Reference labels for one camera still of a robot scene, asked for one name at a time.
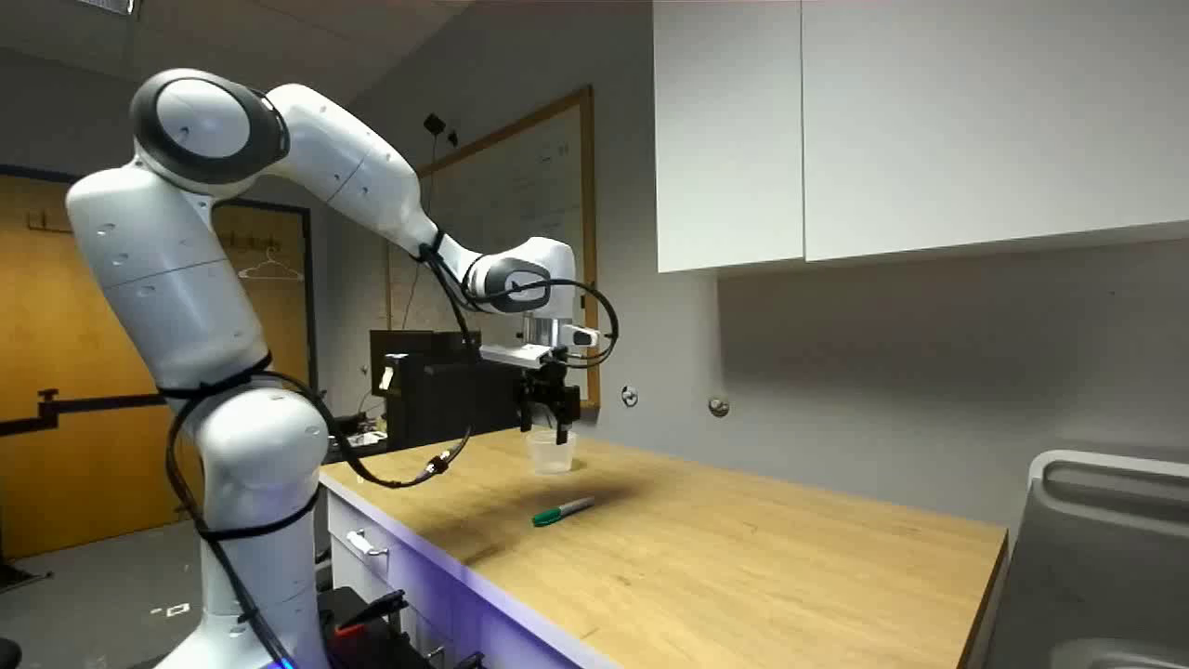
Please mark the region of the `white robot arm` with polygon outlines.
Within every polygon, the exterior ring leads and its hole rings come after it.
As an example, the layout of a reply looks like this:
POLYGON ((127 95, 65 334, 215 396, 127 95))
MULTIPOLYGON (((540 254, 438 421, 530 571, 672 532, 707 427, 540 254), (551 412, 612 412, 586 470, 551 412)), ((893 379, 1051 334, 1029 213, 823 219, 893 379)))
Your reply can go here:
POLYGON ((552 239, 473 254, 420 204, 420 177, 357 115, 309 84, 257 93, 171 65, 131 101, 134 159, 79 177, 65 214, 113 313, 145 355, 171 432, 205 487, 182 504, 202 534, 202 625, 158 669, 329 669, 317 596, 317 500, 329 415, 272 375, 265 327, 212 209, 265 174, 444 275, 468 309, 508 313, 530 338, 508 355, 547 369, 576 334, 576 255, 552 239))

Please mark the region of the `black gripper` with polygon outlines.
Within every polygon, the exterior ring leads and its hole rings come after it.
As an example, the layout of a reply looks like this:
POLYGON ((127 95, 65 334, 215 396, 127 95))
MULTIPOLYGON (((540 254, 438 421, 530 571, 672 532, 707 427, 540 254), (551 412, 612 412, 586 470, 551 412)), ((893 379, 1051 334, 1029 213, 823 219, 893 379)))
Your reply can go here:
POLYGON ((560 364, 521 375, 516 412, 521 423, 530 427, 529 442, 547 442, 547 421, 536 421, 540 409, 558 421, 552 446, 572 442, 572 423, 578 421, 578 389, 565 379, 560 364))

